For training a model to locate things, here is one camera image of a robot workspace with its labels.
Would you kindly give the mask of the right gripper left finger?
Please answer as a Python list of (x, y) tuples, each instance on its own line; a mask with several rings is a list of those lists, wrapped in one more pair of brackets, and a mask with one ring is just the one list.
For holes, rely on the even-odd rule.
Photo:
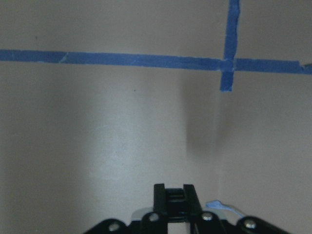
[(106, 219), (86, 231), (87, 234), (166, 234), (168, 217), (166, 210), (166, 193), (164, 184), (154, 185), (154, 204), (139, 220), (129, 225), (118, 219)]

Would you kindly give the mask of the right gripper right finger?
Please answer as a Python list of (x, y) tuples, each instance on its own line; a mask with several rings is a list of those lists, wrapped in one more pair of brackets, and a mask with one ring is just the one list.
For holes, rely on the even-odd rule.
[(287, 234), (288, 232), (255, 216), (240, 218), (235, 224), (216, 212), (201, 208), (193, 185), (167, 189), (167, 216), (172, 223), (187, 222), (192, 234)]

